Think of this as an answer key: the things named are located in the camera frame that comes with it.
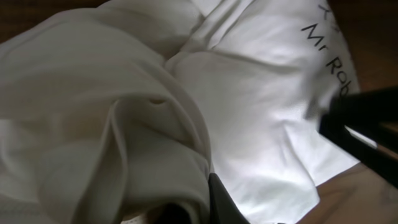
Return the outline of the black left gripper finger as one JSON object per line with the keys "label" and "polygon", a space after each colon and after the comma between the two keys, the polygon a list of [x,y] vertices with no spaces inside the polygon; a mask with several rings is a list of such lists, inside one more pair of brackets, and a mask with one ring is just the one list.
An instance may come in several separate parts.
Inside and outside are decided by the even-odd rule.
{"label": "black left gripper finger", "polygon": [[209,175],[208,185],[211,210],[210,224],[249,224],[215,173]]}

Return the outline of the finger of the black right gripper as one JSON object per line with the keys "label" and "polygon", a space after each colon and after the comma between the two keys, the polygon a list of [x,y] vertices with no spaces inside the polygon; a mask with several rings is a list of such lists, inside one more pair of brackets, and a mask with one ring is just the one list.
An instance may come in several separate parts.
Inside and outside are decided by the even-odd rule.
{"label": "finger of the black right gripper", "polygon": [[318,132],[397,187],[397,87],[334,98]]}

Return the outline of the white printed t-shirt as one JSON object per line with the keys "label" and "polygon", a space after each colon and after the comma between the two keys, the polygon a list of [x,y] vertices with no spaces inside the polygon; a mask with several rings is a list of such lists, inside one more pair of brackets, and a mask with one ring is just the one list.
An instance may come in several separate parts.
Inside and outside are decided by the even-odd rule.
{"label": "white printed t-shirt", "polygon": [[358,91],[326,1],[108,1],[1,44],[1,222],[295,223],[357,161],[318,133]]}

